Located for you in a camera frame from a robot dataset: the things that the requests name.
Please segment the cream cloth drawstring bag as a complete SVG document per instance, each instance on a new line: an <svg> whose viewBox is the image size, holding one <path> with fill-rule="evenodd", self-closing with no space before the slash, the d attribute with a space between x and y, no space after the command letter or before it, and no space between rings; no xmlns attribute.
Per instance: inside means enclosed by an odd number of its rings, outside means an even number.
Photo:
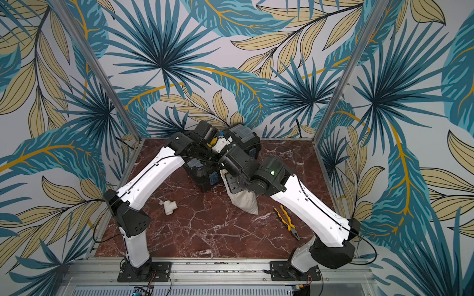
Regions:
<svg viewBox="0 0 474 296"><path fill-rule="evenodd" d="M225 181L225 173L227 173L227 170L221 170L220 175L222 177L223 183L226 187L226 181ZM244 191L239 194L230 194L228 189L226 188L228 197L230 198L232 204L242 211L249 213L251 215L258 215L259 214L259 209L258 209L258 204L257 204L257 196L254 192L251 191Z"/></svg>

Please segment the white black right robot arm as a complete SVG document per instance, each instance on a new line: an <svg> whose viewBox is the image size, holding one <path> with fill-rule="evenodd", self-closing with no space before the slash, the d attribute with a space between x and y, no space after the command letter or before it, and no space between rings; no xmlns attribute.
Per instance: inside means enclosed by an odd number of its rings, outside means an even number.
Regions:
<svg viewBox="0 0 474 296"><path fill-rule="evenodd" d="M355 247L350 241L359 234L359 222L326 206L282 160L268 157L259 163L242 148L233 147L219 162L239 187L271 197L313 230L314 237L288 259L291 273L306 273L317 265L335 270L353 261Z"/></svg>

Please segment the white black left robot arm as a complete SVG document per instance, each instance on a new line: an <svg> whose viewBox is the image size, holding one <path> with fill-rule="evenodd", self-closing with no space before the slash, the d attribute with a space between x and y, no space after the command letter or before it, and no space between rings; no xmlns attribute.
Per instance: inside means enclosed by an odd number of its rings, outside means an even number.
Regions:
<svg viewBox="0 0 474 296"><path fill-rule="evenodd" d="M146 230L151 222L143 207L154 191L180 167L202 191L210 191L222 179L212 146L222 133L202 121L191 131L171 135L153 160L117 191L110 189L104 200L125 241L125 266L138 277L151 272Z"/></svg>

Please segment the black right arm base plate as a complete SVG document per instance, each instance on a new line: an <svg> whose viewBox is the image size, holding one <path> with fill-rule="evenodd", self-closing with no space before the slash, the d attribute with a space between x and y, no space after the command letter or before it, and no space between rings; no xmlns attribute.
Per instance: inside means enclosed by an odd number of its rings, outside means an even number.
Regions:
<svg viewBox="0 0 474 296"><path fill-rule="evenodd" d="M271 276L272 281L320 281L322 275L318 266L310 268L308 272L303 273L292 267L287 261L270 261L268 270L264 273Z"/></svg>

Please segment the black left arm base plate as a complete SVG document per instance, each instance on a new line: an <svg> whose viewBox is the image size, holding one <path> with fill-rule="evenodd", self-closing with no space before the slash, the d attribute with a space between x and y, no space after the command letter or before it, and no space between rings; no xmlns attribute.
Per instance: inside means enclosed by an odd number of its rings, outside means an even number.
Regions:
<svg viewBox="0 0 474 296"><path fill-rule="evenodd" d="M170 261L148 261L135 268L125 260L120 266L117 282L167 282L171 267Z"/></svg>

